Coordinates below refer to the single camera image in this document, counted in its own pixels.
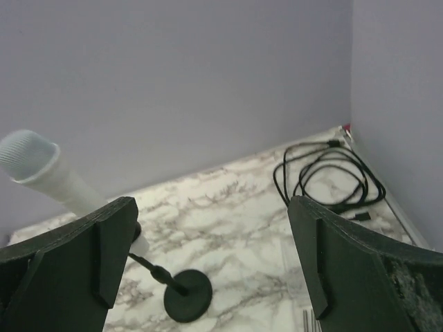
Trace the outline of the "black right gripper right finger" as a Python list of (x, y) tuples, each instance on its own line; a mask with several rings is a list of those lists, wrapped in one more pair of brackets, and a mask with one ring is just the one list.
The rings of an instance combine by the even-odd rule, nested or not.
[(402, 243), (304, 196), (288, 207), (323, 331), (441, 331), (442, 253)]

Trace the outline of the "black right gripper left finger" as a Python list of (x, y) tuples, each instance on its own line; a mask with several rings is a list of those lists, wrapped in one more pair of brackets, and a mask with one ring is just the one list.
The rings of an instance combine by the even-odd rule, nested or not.
[(2, 331), (102, 331), (114, 307), (138, 208), (120, 197), (1, 249)]

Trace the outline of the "black round-base mic stand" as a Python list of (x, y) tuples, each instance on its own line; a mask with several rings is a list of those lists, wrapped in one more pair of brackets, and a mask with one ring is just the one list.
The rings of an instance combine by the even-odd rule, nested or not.
[(173, 276), (164, 267), (144, 258), (147, 249), (141, 225), (136, 223), (129, 257), (149, 270), (153, 279), (166, 285), (163, 305), (172, 320), (178, 323), (198, 320), (207, 312), (213, 298), (213, 287), (207, 275), (199, 270), (187, 269)]

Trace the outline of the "white handheld microphone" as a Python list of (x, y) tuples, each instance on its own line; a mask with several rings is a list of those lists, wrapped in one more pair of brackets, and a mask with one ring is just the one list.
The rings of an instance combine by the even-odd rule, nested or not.
[(12, 181), (45, 194), (78, 217), (107, 204), (69, 166), (60, 147), (34, 131), (14, 131), (1, 140), (1, 168)]

